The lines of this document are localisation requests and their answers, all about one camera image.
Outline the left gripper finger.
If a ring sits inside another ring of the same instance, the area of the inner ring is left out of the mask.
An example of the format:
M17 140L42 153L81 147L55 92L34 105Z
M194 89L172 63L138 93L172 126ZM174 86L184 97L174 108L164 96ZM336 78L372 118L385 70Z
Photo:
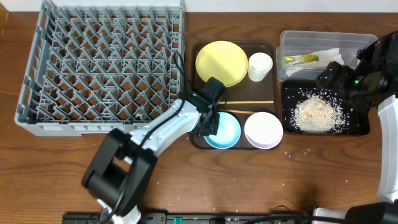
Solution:
M219 112L214 112L209 120L208 124L206 125L206 135L217 135L218 127L220 122L220 114Z
M194 128L194 133L199 136L208 136L210 127L210 112L201 114L199 122Z

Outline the light blue bowl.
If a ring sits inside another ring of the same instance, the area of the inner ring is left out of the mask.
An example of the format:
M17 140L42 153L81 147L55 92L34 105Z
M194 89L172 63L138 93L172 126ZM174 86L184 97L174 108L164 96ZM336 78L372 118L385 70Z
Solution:
M239 121L230 113L218 112L220 119L215 135L205 136L205 141L215 149L229 149L233 147L241 136Z

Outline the white paper napkin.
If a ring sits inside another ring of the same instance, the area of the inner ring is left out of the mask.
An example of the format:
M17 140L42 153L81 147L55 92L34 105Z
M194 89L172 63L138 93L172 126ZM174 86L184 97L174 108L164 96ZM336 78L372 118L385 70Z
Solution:
M310 54L318 55L318 61L296 64L296 65L287 65L285 63L285 65L287 66L286 75L289 77L289 76L293 75L294 73L299 72L304 69L313 70L316 68L325 68L330 62L338 62L340 65L344 64L344 60L343 60L342 55L340 54L339 48L333 48L333 49L329 49L329 50L321 50L321 51L313 52Z

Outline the green orange snack wrapper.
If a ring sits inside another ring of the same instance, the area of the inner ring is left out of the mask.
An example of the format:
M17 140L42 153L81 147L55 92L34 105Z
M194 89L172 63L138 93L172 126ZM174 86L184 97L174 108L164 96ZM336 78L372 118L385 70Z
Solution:
M287 65L296 65L302 63L309 63L318 61L318 55L316 54L306 54L306 55L295 55L295 56L288 56L284 57L284 62Z

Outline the pink white bowl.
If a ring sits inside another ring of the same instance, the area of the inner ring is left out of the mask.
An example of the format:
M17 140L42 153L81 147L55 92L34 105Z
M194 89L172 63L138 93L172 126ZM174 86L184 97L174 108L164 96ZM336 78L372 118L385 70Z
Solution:
M281 142L284 130L276 116L267 112L258 112L250 115L246 120L244 133L252 146L259 149L272 149Z

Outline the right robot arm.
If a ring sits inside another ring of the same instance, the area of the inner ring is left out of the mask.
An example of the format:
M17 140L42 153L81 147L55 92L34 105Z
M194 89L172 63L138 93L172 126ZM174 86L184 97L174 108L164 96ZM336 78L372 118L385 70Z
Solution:
M382 133L381 177L374 203L346 213L327 210L313 221L327 223L397 223L397 32L380 37L357 53L356 68L331 62L319 74L318 88L337 94L355 108L377 108Z

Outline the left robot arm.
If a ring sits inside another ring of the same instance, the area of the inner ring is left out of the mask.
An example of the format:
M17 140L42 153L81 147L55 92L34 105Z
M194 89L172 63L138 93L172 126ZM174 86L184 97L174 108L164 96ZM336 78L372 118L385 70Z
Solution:
M128 133L115 128L106 135L82 178L103 207L98 223L139 222L137 204L160 154L186 133L216 134L216 107L225 92L226 87L211 77L197 91L181 91L166 112L145 126Z

